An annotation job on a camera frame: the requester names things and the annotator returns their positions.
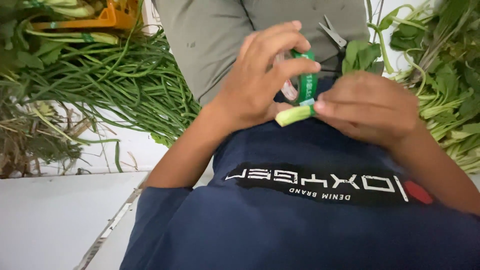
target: navy blue shirt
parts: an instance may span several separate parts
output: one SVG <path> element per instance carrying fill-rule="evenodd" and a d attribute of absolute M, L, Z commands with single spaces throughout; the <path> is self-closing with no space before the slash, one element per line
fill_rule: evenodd
<path fill-rule="evenodd" d="M 214 173 L 142 192 L 122 270 L 480 269 L 479 219 L 316 119 L 236 132 Z"/>

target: orange basket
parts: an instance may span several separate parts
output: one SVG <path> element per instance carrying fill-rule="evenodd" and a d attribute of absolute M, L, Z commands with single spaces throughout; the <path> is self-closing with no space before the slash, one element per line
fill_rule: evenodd
<path fill-rule="evenodd" d="M 117 29 L 132 29 L 137 19 L 138 0 L 127 0 L 125 9 L 114 0 L 107 0 L 107 7 L 102 10 L 97 19 L 59 21 L 32 24 L 35 30 L 58 28 L 93 28 L 113 27 Z"/>

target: hand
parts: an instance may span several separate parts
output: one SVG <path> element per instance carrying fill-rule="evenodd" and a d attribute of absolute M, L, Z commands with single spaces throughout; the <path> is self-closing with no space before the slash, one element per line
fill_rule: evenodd
<path fill-rule="evenodd" d="M 306 58 L 275 64 L 275 56 L 295 49 L 306 52 L 310 43 L 300 34 L 299 21 L 275 25 L 245 38 L 237 60 L 218 95 L 205 109 L 228 132 L 249 128 L 273 120 L 277 113 L 291 108 L 273 98 L 283 83 L 302 73 L 316 73 L 320 64 Z"/>
<path fill-rule="evenodd" d="M 414 134 L 424 134 L 417 104 L 417 97 L 395 81 L 356 72 L 322 93 L 314 109 L 317 118 L 343 134 L 391 151 Z"/>

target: person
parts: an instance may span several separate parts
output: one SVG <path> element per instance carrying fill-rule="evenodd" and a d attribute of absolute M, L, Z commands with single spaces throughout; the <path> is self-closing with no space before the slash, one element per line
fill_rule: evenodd
<path fill-rule="evenodd" d="M 417 98 L 375 74 L 320 73 L 340 61 L 313 22 L 325 13 L 345 39 L 368 38 L 362 0 L 157 7 L 204 106 L 148 177 L 122 270 L 480 269 L 480 193 Z M 256 27 L 260 12 L 270 24 Z M 271 65 L 289 49 L 319 60 Z M 317 116 L 280 127 L 291 105 L 278 91 L 303 73 L 321 77 Z M 192 189 L 212 156 L 212 181 Z"/>

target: gray pants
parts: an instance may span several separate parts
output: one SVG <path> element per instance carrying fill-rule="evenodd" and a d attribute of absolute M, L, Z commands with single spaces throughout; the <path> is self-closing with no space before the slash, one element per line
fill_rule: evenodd
<path fill-rule="evenodd" d="M 346 40 L 368 40 L 364 0 L 154 0 L 173 55 L 202 105 L 218 93 L 243 39 L 300 20 L 316 60 L 338 66 L 338 47 L 318 25 L 327 15 Z M 320 72 L 319 76 L 333 75 Z"/>

